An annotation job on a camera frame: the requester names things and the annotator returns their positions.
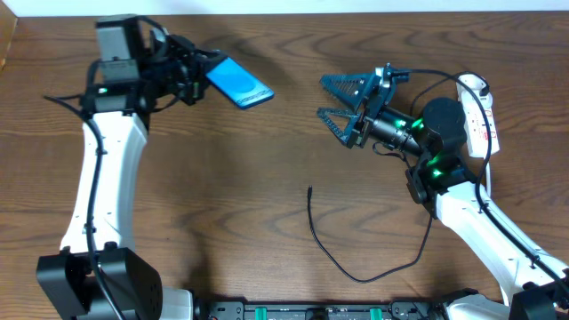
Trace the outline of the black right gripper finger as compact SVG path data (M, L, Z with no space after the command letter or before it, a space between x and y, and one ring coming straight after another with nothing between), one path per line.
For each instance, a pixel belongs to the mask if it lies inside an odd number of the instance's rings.
M360 130L357 129L360 113L336 108L319 108L317 116L342 145L357 144L360 135Z
M324 75L320 79L320 84L349 110L358 111L377 80L375 73Z

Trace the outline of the blue Galaxy smartphone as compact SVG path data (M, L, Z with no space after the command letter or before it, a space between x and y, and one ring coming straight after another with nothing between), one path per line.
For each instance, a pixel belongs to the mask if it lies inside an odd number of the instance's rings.
M275 96L271 88L231 58L215 66L206 77L240 109L252 108Z

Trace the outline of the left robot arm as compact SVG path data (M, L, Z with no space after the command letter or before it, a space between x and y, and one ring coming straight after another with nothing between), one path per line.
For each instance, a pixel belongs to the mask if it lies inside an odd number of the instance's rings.
M156 22L144 38L141 15L103 17L95 28L100 57L88 68L73 113L84 128L76 204L60 249L43 256L36 279L64 319L191 319L189 291L164 287L135 251L137 171L157 101L193 105L208 74L226 60Z

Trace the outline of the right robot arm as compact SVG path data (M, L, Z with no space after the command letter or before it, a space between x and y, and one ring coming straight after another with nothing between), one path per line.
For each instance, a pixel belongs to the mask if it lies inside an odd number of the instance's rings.
M490 196L491 156L500 146L493 124L493 97L479 74L440 72L453 81L457 98L436 98L419 114L401 113L390 102L408 68L384 66L371 73L325 75L324 89L341 108L320 108L318 117L347 148L373 143L380 156L416 158L405 171L407 188L432 220L457 234L482 261L501 288L502 300L464 289L403 310L393 318L565 319L568 267L527 236Z

